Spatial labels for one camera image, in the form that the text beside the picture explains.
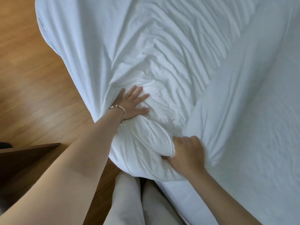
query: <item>person's left hand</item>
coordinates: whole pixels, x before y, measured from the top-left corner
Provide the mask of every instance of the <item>person's left hand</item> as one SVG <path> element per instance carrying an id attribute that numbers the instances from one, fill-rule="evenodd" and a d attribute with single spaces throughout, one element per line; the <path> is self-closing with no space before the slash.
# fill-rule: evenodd
<path id="1" fill-rule="evenodd" d="M 133 86 L 126 94 L 125 89 L 123 88 L 112 104 L 114 105 L 119 105 L 123 107 L 126 110 L 126 115 L 124 117 L 124 120 L 131 119 L 137 115 L 146 115 L 149 113 L 149 108 L 144 107 L 144 108 L 136 108 L 135 106 L 141 102 L 143 102 L 146 98 L 148 98 L 150 95 L 145 94 L 141 97 L 138 97 L 140 93 L 143 90 L 143 87 L 140 86 L 137 91 L 134 93 L 134 91 L 137 89 L 137 86 Z"/>

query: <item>brown wooden floor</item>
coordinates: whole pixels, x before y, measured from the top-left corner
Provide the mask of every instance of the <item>brown wooden floor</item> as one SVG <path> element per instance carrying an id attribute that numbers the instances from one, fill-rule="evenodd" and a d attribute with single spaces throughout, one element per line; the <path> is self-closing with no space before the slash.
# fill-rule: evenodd
<path id="1" fill-rule="evenodd" d="M 35 0 L 0 0 L 0 141 L 63 145 L 15 176 L 5 191 L 24 194 L 92 118 L 62 60 L 44 42 Z M 119 169 L 109 161 L 85 224 L 102 224 Z"/>

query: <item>white pants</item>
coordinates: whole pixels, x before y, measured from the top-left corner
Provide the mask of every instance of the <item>white pants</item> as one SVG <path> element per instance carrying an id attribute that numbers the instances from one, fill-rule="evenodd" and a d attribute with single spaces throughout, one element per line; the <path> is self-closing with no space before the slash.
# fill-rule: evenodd
<path id="1" fill-rule="evenodd" d="M 140 180 L 121 172 L 115 181 L 112 207 L 104 225 L 183 225 L 170 203 L 150 181 L 141 197 Z"/>

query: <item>bracelet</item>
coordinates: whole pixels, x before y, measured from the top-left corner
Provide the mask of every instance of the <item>bracelet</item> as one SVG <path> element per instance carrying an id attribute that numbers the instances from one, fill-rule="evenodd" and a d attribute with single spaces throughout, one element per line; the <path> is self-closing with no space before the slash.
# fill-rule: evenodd
<path id="1" fill-rule="evenodd" d="M 112 108 L 114 108 L 114 107 L 121 107 L 121 106 L 119 106 L 119 105 L 114 105 L 114 106 L 111 106 L 110 107 L 110 109 L 112 109 Z M 124 114 L 124 117 L 123 117 L 123 120 L 124 120 L 124 118 L 125 118 L 125 116 L 126 116 L 126 110 L 124 109 L 124 107 L 121 107 L 123 110 L 124 110 L 124 112 L 125 112 L 125 114 Z"/>

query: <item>pant leg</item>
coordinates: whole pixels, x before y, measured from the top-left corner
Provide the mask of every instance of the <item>pant leg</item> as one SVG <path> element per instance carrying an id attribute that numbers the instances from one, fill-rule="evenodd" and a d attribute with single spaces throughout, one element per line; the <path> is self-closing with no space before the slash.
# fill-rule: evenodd
<path id="1" fill-rule="evenodd" d="M 117 176 L 112 207 L 103 225 L 145 225 L 139 178 L 125 172 Z"/>
<path id="2" fill-rule="evenodd" d="M 161 195 L 156 186 L 146 181 L 142 206 L 146 225 L 184 225 L 171 204 Z"/>

